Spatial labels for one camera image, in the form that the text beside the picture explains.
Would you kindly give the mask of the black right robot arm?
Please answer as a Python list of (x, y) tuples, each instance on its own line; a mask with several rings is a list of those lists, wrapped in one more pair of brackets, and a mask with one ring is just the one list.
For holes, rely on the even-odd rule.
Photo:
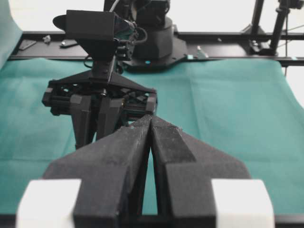
[(92, 59), (88, 70), (50, 80), (42, 103), (72, 118), (76, 148), (154, 115), (157, 92), (122, 75), (124, 67), (162, 69), (185, 58), (168, 0), (107, 0), (103, 11), (68, 10), (53, 24)]

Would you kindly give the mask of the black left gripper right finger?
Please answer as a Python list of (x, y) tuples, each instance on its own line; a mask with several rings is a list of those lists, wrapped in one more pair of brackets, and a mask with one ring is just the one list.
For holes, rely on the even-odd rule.
[(243, 162), (159, 118), (151, 119), (158, 212), (173, 228), (214, 228), (212, 179), (250, 179)]

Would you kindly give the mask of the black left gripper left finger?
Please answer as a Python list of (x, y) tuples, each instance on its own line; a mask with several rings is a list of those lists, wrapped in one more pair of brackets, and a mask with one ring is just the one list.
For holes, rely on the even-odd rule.
[(151, 118), (49, 164), (44, 179), (81, 180), (73, 212), (77, 228), (117, 228), (122, 218), (142, 214)]

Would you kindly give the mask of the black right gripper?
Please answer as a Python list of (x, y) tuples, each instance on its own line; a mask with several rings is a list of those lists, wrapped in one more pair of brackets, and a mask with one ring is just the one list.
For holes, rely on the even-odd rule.
[(72, 118), (76, 149), (92, 142), (92, 126), (99, 140), (116, 126), (156, 113), (156, 90), (124, 77), (115, 66), (114, 61), (94, 62), (90, 70), (48, 83), (42, 103), (53, 115)]

